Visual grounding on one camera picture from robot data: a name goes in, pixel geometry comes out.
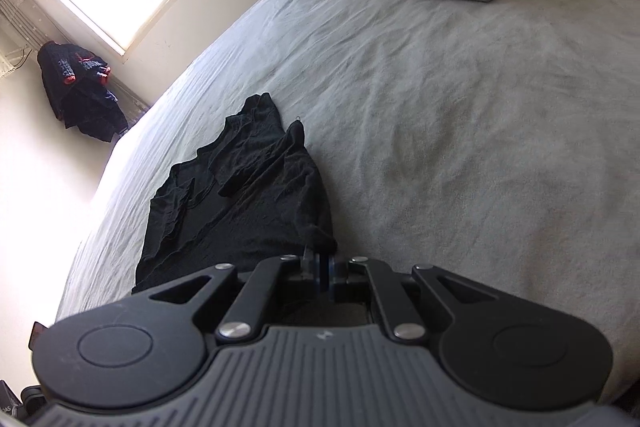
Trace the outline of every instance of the gray bedsheet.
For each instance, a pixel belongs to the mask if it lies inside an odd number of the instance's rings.
[[[583,317],[605,398],[640,377],[640,0],[261,0],[116,146],[59,317],[127,293],[170,166],[265,91],[342,254]]]

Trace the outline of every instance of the metal screw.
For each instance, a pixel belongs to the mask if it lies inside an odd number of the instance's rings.
[[[422,337],[427,330],[425,330],[420,324],[412,322],[405,322],[398,324],[394,328],[394,335],[404,341],[414,341]]]
[[[218,328],[218,333],[227,339],[241,339],[251,333],[251,326],[246,322],[227,322]]]

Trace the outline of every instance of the white floor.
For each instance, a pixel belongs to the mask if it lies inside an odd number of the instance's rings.
[[[0,31],[0,50],[15,48]],[[0,78],[0,380],[37,383],[27,341],[50,325],[113,146],[65,130],[28,60]]]

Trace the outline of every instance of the black clothing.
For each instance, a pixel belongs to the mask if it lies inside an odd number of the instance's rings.
[[[305,247],[333,254],[329,202],[304,140],[299,121],[284,132],[268,93],[248,98],[151,200],[133,292],[216,263],[243,272]]]
[[[129,126],[118,100],[105,86],[111,68],[75,44],[47,42],[38,52],[42,83],[56,118],[65,127],[110,142]]]

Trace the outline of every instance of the white wall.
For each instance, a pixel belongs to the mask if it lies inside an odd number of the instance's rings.
[[[0,28],[0,51],[17,46]],[[0,78],[0,380],[14,393],[37,381],[27,341],[53,323],[83,218],[112,145],[65,130],[40,68]]]
[[[119,80],[154,103],[257,0],[173,0],[125,63],[59,0],[35,1],[72,40],[102,56]]]

